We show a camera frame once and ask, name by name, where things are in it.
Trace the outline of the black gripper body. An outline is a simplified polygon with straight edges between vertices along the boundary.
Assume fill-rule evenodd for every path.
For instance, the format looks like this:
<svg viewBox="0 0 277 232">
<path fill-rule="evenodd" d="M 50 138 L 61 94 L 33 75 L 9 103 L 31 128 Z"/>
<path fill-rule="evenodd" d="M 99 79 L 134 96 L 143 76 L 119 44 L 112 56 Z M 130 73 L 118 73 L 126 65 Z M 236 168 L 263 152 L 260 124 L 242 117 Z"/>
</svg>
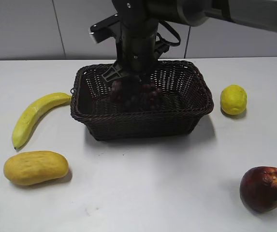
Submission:
<svg viewBox="0 0 277 232">
<path fill-rule="evenodd" d="M 154 69 L 159 57 L 170 47 L 157 41 L 156 36 L 127 37 L 122 41 L 122 55 L 116 63 L 117 79 L 146 75 Z"/>
</svg>

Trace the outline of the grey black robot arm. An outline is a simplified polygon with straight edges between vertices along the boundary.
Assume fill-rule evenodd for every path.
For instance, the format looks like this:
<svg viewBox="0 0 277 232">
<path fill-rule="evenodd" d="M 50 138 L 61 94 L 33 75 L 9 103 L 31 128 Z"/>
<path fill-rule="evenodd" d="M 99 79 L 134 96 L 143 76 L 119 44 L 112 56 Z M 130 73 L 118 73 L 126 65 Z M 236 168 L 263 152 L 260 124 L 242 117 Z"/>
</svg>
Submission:
<svg viewBox="0 0 277 232">
<path fill-rule="evenodd" d="M 158 33 L 162 24 L 178 40 L 169 22 L 197 27 L 209 18 L 277 32 L 277 0 L 115 0 L 119 16 L 117 60 L 103 74 L 106 82 L 145 76 L 171 46 Z"/>
</svg>

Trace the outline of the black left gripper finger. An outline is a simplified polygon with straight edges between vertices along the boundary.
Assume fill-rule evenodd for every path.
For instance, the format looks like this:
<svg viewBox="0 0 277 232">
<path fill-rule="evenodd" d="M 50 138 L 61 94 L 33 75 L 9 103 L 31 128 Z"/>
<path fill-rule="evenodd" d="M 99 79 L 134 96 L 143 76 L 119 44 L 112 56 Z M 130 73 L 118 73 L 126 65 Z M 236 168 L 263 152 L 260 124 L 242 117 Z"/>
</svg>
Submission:
<svg viewBox="0 0 277 232">
<path fill-rule="evenodd" d="M 123 70 L 123 67 L 116 60 L 107 71 L 102 74 L 103 79 L 106 82 L 114 82 L 116 80 L 126 77 L 126 72 Z"/>
</svg>

